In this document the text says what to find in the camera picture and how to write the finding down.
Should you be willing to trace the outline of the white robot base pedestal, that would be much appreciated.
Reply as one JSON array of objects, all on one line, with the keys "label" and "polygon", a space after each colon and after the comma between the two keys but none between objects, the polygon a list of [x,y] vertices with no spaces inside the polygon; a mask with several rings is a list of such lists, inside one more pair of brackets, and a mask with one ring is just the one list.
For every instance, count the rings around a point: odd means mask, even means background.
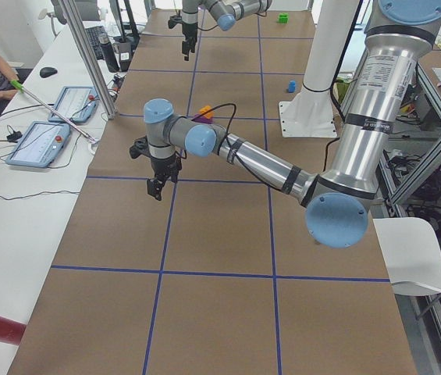
[{"label": "white robot base pedestal", "polygon": [[279,119],[285,138],[334,138],[331,93],[349,32],[354,29],[359,0],[322,3],[301,91],[280,102]]}]

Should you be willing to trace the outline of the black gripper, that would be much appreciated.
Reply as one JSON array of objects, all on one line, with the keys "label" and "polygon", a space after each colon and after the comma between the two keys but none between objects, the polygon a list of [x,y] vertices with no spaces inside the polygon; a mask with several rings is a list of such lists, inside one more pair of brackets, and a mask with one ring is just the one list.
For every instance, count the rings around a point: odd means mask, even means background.
[{"label": "black gripper", "polygon": [[189,60],[189,47],[190,52],[195,53],[197,43],[197,23],[182,23],[182,32],[185,37],[185,41],[182,42],[182,54],[185,61]]},{"label": "black gripper", "polygon": [[171,155],[165,159],[152,156],[151,167],[154,170],[155,178],[146,180],[147,193],[157,201],[161,201],[164,180],[170,178],[174,184],[178,182],[179,172],[182,169],[182,158],[180,155]]}]

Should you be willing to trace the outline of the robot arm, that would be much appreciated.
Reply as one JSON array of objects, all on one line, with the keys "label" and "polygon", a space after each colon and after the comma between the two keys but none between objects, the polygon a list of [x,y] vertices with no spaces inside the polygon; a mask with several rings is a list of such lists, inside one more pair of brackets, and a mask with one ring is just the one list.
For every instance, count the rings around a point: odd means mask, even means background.
[{"label": "robot arm", "polygon": [[227,4],[221,0],[191,0],[182,2],[182,10],[179,11],[181,18],[182,54],[185,61],[189,60],[190,53],[195,53],[198,31],[198,10],[202,7],[215,20],[219,28],[227,31],[238,20],[266,12],[272,5],[272,0],[240,0]]},{"label": "robot arm", "polygon": [[161,198],[186,159],[205,166],[218,156],[273,191],[293,197],[304,225],[320,244],[346,248],[368,229],[377,195],[375,170],[414,79],[419,59],[431,52],[441,27],[441,1],[375,1],[365,28],[365,49],[340,116],[331,94],[354,29],[358,1],[327,1],[311,39],[298,89],[286,102],[261,87],[264,141],[249,141],[247,126],[232,116],[203,123],[155,98],[143,108],[144,136],[130,156],[151,162],[148,193]]}]

